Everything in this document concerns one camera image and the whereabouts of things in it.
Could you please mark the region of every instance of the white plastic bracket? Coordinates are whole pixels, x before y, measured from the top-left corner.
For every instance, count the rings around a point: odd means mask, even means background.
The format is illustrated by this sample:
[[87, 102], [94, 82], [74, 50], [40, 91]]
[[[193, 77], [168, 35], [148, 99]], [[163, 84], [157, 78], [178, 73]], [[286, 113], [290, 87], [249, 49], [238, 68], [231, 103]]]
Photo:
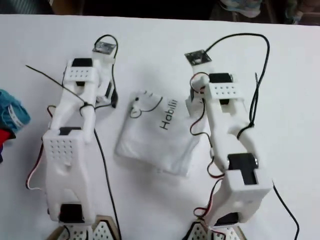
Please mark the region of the white plastic bracket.
[[95, 222], [96, 212], [90, 192], [86, 155], [90, 156], [81, 130], [72, 130], [69, 135], [48, 130], [43, 135], [46, 155], [45, 189], [50, 218], [59, 221], [61, 205], [81, 204], [84, 223]]
[[98, 78], [97, 69], [94, 67], [71, 66], [69, 61], [68, 67], [65, 70], [64, 81], [83, 81], [94, 83]]
[[99, 75], [100, 84], [97, 90], [97, 102], [105, 104], [112, 103], [112, 96], [114, 95], [115, 83], [112, 75], [112, 66], [115, 64], [116, 45], [98, 42], [97, 46], [92, 50], [92, 58], [100, 62]]
[[236, 82], [209, 83], [204, 90], [206, 100], [243, 99], [239, 84]]

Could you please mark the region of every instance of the drawstring bag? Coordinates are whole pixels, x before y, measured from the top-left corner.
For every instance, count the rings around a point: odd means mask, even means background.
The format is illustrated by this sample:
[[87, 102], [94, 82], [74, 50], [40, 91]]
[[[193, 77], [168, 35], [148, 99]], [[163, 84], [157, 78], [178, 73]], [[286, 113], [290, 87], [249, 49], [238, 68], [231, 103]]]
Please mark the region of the drawstring bag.
[[[139, 92], [127, 115], [116, 153], [149, 163], [165, 172], [187, 176], [191, 154], [199, 137], [190, 126], [199, 117], [190, 117], [184, 101]], [[192, 132], [201, 132], [204, 121]]]

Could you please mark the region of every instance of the red wire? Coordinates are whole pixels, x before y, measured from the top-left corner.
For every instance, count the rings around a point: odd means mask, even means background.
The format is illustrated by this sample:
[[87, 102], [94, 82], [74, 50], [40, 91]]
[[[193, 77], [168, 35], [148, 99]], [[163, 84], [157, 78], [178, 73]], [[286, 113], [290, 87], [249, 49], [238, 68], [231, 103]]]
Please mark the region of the red wire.
[[[211, 206], [212, 206], [212, 197], [213, 197], [213, 195], [214, 195], [214, 191], [215, 191], [216, 185], [217, 185], [217, 183], [220, 182], [222, 179], [223, 179], [223, 178], [218, 179], [218, 180], [215, 182], [215, 184], [213, 185], [213, 188], [212, 188], [211, 193], [210, 193], [210, 198], [209, 198], [209, 202], [208, 202], [208, 204], [207, 204], [207, 207], [200, 207], [200, 206], [199, 206], [199, 207], [196, 207], [196, 208], [193, 210], [193, 215], [195, 215], [197, 218], [203, 218], [203, 217], [205, 217], [205, 216], [208, 214], [208, 212], [210, 211]], [[197, 210], [203, 210], [204, 212], [203, 212], [202, 214], [196, 214], [196, 211], [197, 211]]]
[[204, 99], [202, 99], [202, 103], [203, 103], [203, 111], [202, 111], [202, 114], [201, 114], [201, 116], [200, 116], [194, 123], [192, 123], [192, 125], [190, 126], [190, 129], [189, 129], [189, 130], [190, 130], [191, 135], [193, 135], [193, 136], [198, 136], [198, 135], [201, 135], [201, 134], [206, 135], [207, 138], [208, 138], [208, 140], [209, 140], [210, 147], [212, 148], [210, 136], [209, 136], [208, 133], [206, 133], [206, 132], [204, 132], [204, 131], [202, 131], [202, 132], [197, 132], [197, 133], [193, 133], [193, 132], [192, 132], [192, 128], [194, 127], [194, 125], [196, 125], [198, 122], [200, 122], [200, 120], [201, 120], [201, 119], [204, 117], [204, 115], [205, 115], [205, 112], [206, 112], [206, 102], [205, 102]]
[[[55, 107], [56, 107], [55, 105], [49, 105], [49, 106], [46, 108], [46, 110], [47, 110], [47, 112], [49, 113], [49, 115], [50, 115], [51, 118], [53, 117], [53, 114], [51, 113], [50, 108], [55, 108]], [[33, 174], [33, 172], [36, 170], [36, 168], [38, 167], [38, 165], [40, 164], [43, 151], [44, 151], [44, 144], [41, 143], [40, 151], [39, 151], [38, 157], [37, 157], [37, 159], [36, 159], [36, 162], [35, 162], [32, 170], [29, 172], [29, 174], [28, 174], [28, 176], [27, 176], [27, 178], [26, 178], [26, 180], [25, 180], [25, 187], [26, 187], [27, 189], [29, 189], [29, 190], [30, 190], [30, 188], [29, 188], [30, 177], [31, 177], [31, 175]]]
[[208, 172], [208, 174], [210, 175], [210, 177], [214, 178], [214, 179], [219, 179], [222, 178], [225, 174], [220, 174], [220, 175], [213, 175], [210, 173], [209, 168], [211, 167], [211, 165], [214, 163], [215, 157], [212, 158], [212, 161], [208, 164], [208, 166], [206, 167], [206, 171]]
[[194, 87], [192, 86], [192, 80], [194, 79], [195, 76], [199, 75], [199, 74], [204, 74], [204, 75], [207, 75], [209, 77], [209, 74], [204, 72], [204, 71], [200, 71], [200, 72], [197, 72], [196, 74], [194, 74], [191, 79], [190, 79], [190, 88], [195, 91], [197, 94], [199, 93], [199, 91], [195, 90]]
[[29, 172], [29, 174], [25, 180], [25, 187], [27, 189], [30, 189], [29, 188], [30, 177], [31, 177], [32, 173], [35, 171], [35, 169], [37, 168], [37, 166], [39, 165], [43, 151], [44, 151], [44, 144], [42, 143], [41, 147], [40, 147], [39, 154], [38, 154], [38, 158], [36, 159], [36, 162], [35, 162], [35, 165], [33, 166], [32, 170]]

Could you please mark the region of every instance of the perforated foot plate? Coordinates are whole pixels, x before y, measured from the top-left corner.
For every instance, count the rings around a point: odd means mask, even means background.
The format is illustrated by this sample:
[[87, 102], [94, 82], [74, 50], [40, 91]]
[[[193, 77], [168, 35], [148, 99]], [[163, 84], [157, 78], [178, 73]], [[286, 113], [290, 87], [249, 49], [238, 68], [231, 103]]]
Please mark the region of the perforated foot plate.
[[[47, 240], [87, 240], [87, 229], [85, 226], [67, 225], [70, 232], [60, 226], [47, 238]], [[118, 240], [117, 227], [110, 216], [98, 215], [96, 222], [92, 225], [93, 232], [90, 240]]]
[[93, 232], [93, 240], [114, 240], [108, 224], [104, 221], [99, 222]]
[[87, 231], [84, 231], [81, 228], [76, 228], [74, 226], [67, 226], [70, 231], [69, 233], [66, 229], [64, 229], [57, 240], [86, 240], [87, 239]]
[[242, 240], [232, 227], [208, 230], [200, 222], [191, 225], [187, 235], [183, 240]]

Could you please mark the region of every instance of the white surface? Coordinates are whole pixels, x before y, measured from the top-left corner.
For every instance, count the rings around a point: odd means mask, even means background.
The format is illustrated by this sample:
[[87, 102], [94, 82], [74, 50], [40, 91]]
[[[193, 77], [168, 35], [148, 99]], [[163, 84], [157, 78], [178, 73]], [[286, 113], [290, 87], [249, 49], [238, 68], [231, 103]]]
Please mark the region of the white surface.
[[[271, 52], [259, 91], [255, 127], [267, 154], [270, 175], [300, 222], [299, 239], [316, 236], [320, 201], [320, 113], [317, 106], [320, 100], [320, 28], [2, 15], [1, 88], [20, 99], [32, 119], [3, 150], [0, 238], [45, 239], [57, 226], [47, 215], [43, 193], [28, 191], [24, 183], [50, 121], [46, 106], [57, 104], [62, 90], [24, 65], [36, 67], [61, 81], [67, 60], [89, 56], [94, 41], [109, 33], [117, 37], [120, 47], [115, 66], [119, 102], [116, 110], [97, 112], [96, 128], [108, 164], [123, 239], [181, 239], [194, 219], [193, 209], [207, 203], [214, 184], [206, 174], [210, 161], [208, 140], [201, 137], [188, 179], [154, 174], [147, 167], [128, 165], [125, 159], [114, 156], [114, 148], [131, 91], [143, 87], [184, 100], [189, 95], [192, 76], [184, 53], [204, 49], [220, 37], [239, 32], [261, 33], [269, 38]], [[209, 53], [217, 72], [237, 75], [247, 107], [256, 86], [254, 73], [257, 71], [259, 75], [262, 70], [265, 53], [263, 40], [244, 36], [225, 40]], [[111, 215], [103, 163], [98, 146], [95, 148], [96, 155], [89, 159], [89, 171], [96, 183], [95, 204], [100, 214]], [[37, 177], [33, 184], [42, 186], [41, 167]], [[243, 229], [249, 240], [292, 240], [296, 232], [294, 222], [273, 192], [266, 196], [254, 219]]]

